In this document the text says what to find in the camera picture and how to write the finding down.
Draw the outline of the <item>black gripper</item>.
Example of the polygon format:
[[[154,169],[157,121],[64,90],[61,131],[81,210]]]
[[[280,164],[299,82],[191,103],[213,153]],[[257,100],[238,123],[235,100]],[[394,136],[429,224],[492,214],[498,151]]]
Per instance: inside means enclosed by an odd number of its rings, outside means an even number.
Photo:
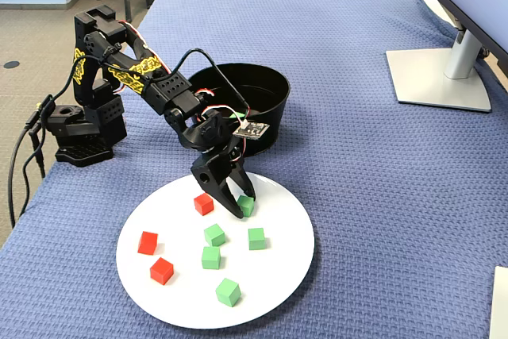
[[[191,166],[191,173],[200,187],[238,219],[242,219],[244,213],[226,182],[231,171],[233,182],[246,196],[256,199],[254,186],[243,165],[232,164],[232,160],[240,157],[242,149],[241,141],[233,141],[223,148],[212,148],[202,153]]]

